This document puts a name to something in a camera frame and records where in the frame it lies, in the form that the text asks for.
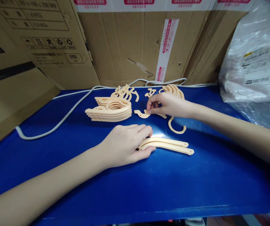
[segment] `yellow label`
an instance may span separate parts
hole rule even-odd
[[[253,53],[253,52],[246,53],[246,54],[244,55],[244,57],[249,56],[249,55],[251,55],[252,53]]]

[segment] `clear plastic bag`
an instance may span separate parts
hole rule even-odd
[[[270,1],[239,21],[219,82],[224,102],[270,101]]]
[[[270,102],[229,103],[247,120],[270,129]]]

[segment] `right hand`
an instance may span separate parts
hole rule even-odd
[[[135,163],[148,158],[156,149],[154,146],[148,146],[145,150],[135,150],[147,136],[151,137],[152,134],[151,126],[115,126],[93,149],[106,168]]]
[[[149,98],[147,114],[166,114],[174,117],[193,118],[199,106],[174,94],[164,92]]]

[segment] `blue table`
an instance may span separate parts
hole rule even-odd
[[[136,89],[146,108],[146,88]],[[218,87],[181,88],[187,100],[242,118],[222,102]],[[210,127],[191,119],[152,115],[118,123],[92,122],[85,109],[96,106],[95,96],[110,96],[111,89],[94,91],[47,137],[26,141],[13,131],[0,142],[0,194],[50,170],[100,143],[118,125],[151,125],[154,136],[182,140],[195,150],[192,156],[157,149],[147,160],[109,169],[83,183],[40,216],[34,225],[101,225],[270,212],[270,165]],[[22,123],[26,136],[52,129],[84,94],[51,101]]]

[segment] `power cord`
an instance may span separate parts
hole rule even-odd
[[[171,84],[171,83],[175,83],[175,82],[178,82],[178,81],[183,81],[180,85],[177,85],[179,87],[188,87],[188,88],[197,88],[197,87],[206,87],[206,86],[214,86],[214,85],[218,85],[216,83],[211,83],[211,84],[199,84],[199,85],[183,85],[185,82],[186,82],[186,78],[180,78],[180,79],[177,79],[177,80],[174,80],[174,81],[170,81],[170,82],[165,82],[165,83],[162,83],[162,82],[158,82],[158,81],[148,81],[148,80],[145,80],[145,79],[142,79],[142,78],[139,78],[139,79],[136,79],[134,82],[131,82],[129,85],[133,85],[135,82],[138,82],[138,81],[144,81],[146,82],[144,86],[137,86],[135,88],[146,88],[147,85],[149,83],[152,83],[152,84],[156,84],[156,85],[166,85],[166,84]],[[80,102],[82,102],[93,90],[100,90],[100,89],[116,89],[117,87],[108,87],[108,86],[94,86],[92,89],[89,89],[89,90],[82,90],[82,91],[78,91],[78,92],[74,92],[74,93],[69,93],[69,94],[64,94],[64,95],[61,95],[61,96],[57,96],[55,98],[53,98],[53,100],[55,99],[58,99],[58,98],[61,98],[61,97],[65,97],[65,96],[70,96],[70,95],[74,95],[74,94],[79,94],[79,93],[85,93],[85,92],[88,92],[86,95],[84,95],[71,109],[70,111],[65,115],[65,117],[50,131],[44,133],[44,134],[41,134],[41,135],[37,135],[37,136],[34,136],[34,137],[26,137],[21,128],[19,126],[16,127],[16,131],[18,132],[19,136],[24,139],[24,140],[35,140],[35,139],[38,139],[38,138],[41,138],[41,137],[45,137],[49,134],[51,134],[52,132],[54,132],[58,127],[60,127],[60,125],[66,120],[66,118],[68,118],[68,116],[74,111],[74,109],[79,105]]]

